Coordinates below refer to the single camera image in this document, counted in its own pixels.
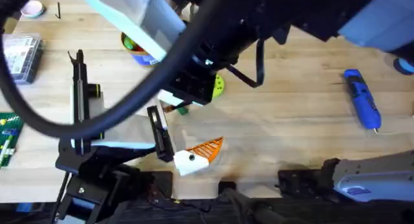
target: white plastic part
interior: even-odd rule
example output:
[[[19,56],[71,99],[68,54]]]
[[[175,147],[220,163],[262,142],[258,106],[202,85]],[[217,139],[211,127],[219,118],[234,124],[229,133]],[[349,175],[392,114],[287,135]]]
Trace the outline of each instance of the white plastic part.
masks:
[[[158,93],[157,98],[164,101],[164,102],[166,102],[166,103],[168,103],[168,104],[174,105],[174,106],[177,106],[177,105],[179,105],[183,102],[182,99],[174,97],[173,93],[171,93],[169,91],[165,91],[163,89],[160,90],[160,92]]]
[[[181,150],[175,153],[174,163],[181,176],[207,168],[209,165],[207,158],[190,153],[186,150]]]
[[[86,1],[158,61],[186,28],[165,0]]]

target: wooden table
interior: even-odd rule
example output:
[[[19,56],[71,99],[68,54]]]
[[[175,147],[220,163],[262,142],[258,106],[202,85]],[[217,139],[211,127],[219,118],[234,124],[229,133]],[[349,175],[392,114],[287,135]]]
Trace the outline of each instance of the wooden table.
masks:
[[[61,19],[57,19],[57,2]],[[146,75],[147,70],[123,50],[120,31],[84,0],[41,0],[47,12],[39,19],[22,18],[15,32],[38,32],[45,41],[39,73],[21,92],[38,113],[51,120],[69,119],[72,65],[67,51],[83,49],[89,81],[102,85],[109,107]],[[391,66],[392,58],[362,49],[343,39],[327,43],[292,29],[285,46],[266,42],[265,84],[252,89],[221,71],[225,92],[190,114],[168,115],[178,148],[224,136],[218,158],[205,171],[180,177],[173,163],[155,154],[131,164],[143,170],[174,172],[174,196],[216,196],[221,178],[256,197],[278,196],[277,172],[286,168],[318,168],[332,157],[363,159],[413,148],[414,83]],[[240,56],[237,68],[255,73],[255,47]],[[379,135],[364,130],[343,85],[345,69],[360,69],[382,114]],[[3,111],[10,108],[0,101]],[[63,172],[55,169],[58,141],[28,126],[8,168],[0,170],[0,202],[54,201]]]

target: black metal bracket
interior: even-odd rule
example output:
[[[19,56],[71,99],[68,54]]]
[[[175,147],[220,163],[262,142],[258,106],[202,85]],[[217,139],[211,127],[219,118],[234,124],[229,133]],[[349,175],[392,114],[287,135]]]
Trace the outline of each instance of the black metal bracket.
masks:
[[[171,162],[174,156],[174,149],[168,130],[162,128],[160,113],[156,106],[148,107],[147,112],[153,129],[157,157],[164,162]]]

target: black cable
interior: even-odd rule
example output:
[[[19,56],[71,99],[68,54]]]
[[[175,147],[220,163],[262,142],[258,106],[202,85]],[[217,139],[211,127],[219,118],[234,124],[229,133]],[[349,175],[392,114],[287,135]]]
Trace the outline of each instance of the black cable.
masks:
[[[10,6],[18,10],[28,0],[9,0]],[[96,135],[121,123],[141,108],[147,101],[164,87],[187,64],[201,44],[204,36],[210,33],[208,26],[216,16],[221,14],[221,8],[226,5],[223,0],[204,0],[196,18],[176,40],[168,51],[166,57],[153,69],[153,71],[131,92],[123,97],[119,103],[105,113],[73,125],[64,125],[51,122],[39,116],[21,96],[13,78],[7,69],[5,57],[0,53],[0,89],[10,107],[30,127],[51,137],[63,139],[82,139]],[[10,10],[8,5],[0,6],[0,20],[4,24],[6,15]]]
[[[207,224],[206,219],[204,218],[204,214],[202,212],[200,212],[200,217],[201,217],[202,224]]]
[[[50,219],[49,219],[50,224],[54,224],[54,220],[56,219],[56,213],[58,212],[58,208],[62,200],[63,193],[65,191],[68,179],[69,179],[69,172],[66,172],[65,177],[63,178],[63,181],[62,181],[62,185],[60,186],[58,198],[56,199],[56,202],[53,205],[52,214],[50,215]]]
[[[182,209],[179,209],[179,210],[173,210],[173,209],[168,209],[168,208],[164,208],[164,207],[158,206],[158,205],[156,205],[156,204],[154,204],[154,203],[152,203],[152,202],[150,202],[150,201],[148,201],[148,203],[149,203],[152,207],[157,208],[157,209],[160,209],[160,210],[163,210],[163,211],[166,211],[166,212],[178,213],[178,212],[183,212],[183,211],[188,210],[188,209],[186,209],[186,208],[182,208]]]

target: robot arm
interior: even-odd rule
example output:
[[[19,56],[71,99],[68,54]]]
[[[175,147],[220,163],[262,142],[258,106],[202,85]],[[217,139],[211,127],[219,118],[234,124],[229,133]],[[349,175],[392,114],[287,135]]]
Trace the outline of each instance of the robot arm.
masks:
[[[28,0],[3,0],[2,20]],[[174,0],[200,4],[187,26],[165,0],[86,0],[156,59],[162,60],[117,105],[90,120],[70,126],[49,122],[19,94],[0,54],[0,88],[12,109],[31,127],[52,137],[92,137],[125,120],[163,89],[161,98],[207,104],[215,74],[228,69],[252,87],[264,76],[263,42],[283,43],[291,25],[327,41],[343,34],[350,41],[414,61],[412,0]],[[234,65],[240,53],[257,44],[257,81]]]

